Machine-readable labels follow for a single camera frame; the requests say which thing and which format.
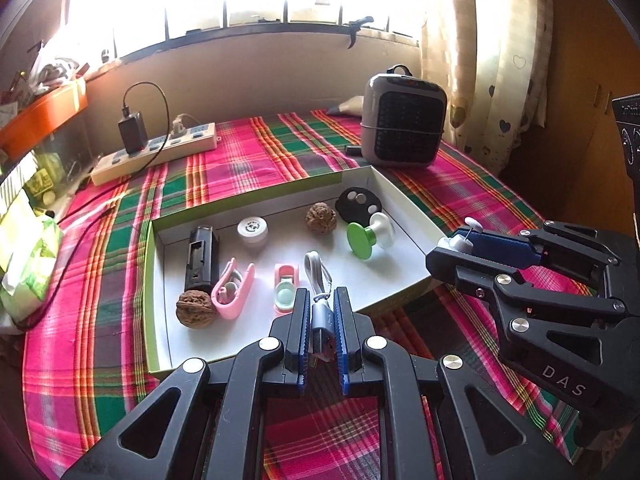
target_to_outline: white push pin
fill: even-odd
[[[453,238],[442,237],[438,241],[438,247],[459,253],[471,254],[474,250],[474,245],[471,240],[468,240],[469,235],[471,232],[481,233],[484,228],[478,220],[471,218],[471,216],[465,218],[465,224],[470,227],[465,237],[462,235],[455,235]]]

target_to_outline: heart pattern curtain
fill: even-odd
[[[422,78],[449,98],[444,139],[493,174],[544,125],[553,0],[428,0]]]

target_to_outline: pink plastic holder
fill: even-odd
[[[211,301],[213,301],[213,305],[223,319],[235,319],[240,316],[246,303],[246,298],[249,296],[251,286],[254,284],[254,264],[249,264],[244,276],[241,279],[237,279],[239,284],[233,281],[235,276],[239,278],[239,272],[236,271],[236,259],[231,258],[231,261],[226,264],[225,270],[222,272],[216,286],[211,291]],[[230,288],[233,291],[232,299],[228,303],[221,303],[218,298],[227,297]]]
[[[293,311],[296,289],[300,283],[297,265],[276,264],[274,273],[275,298],[273,309],[276,317]]]

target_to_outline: plaid tablecloth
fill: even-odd
[[[358,142],[358,124],[322,111],[219,123],[222,140],[215,151],[156,166],[109,193],[105,200],[117,207],[82,241],[80,233],[104,209],[103,200],[87,208],[92,215],[66,226],[53,283],[71,249],[78,243],[79,249],[47,317],[27,335],[23,369],[31,447],[52,478],[157,384],[146,373],[142,334],[142,233],[148,222],[245,191],[364,165],[342,150]],[[386,175],[446,234],[465,216],[510,233],[541,222],[500,181],[444,144],[430,168]],[[109,186],[90,186],[72,208]],[[586,292],[546,269],[530,270],[526,278],[555,290]],[[554,410],[552,396],[498,362],[495,325],[478,300],[441,286],[374,324],[413,354],[460,355],[559,452],[574,457],[572,410]],[[336,381],[332,365],[320,365],[310,374],[304,399],[270,403],[265,478],[379,478],[376,401],[345,399]]]

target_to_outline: orange shelf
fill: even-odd
[[[84,79],[56,88],[27,106],[0,130],[0,149],[19,160],[88,105]]]

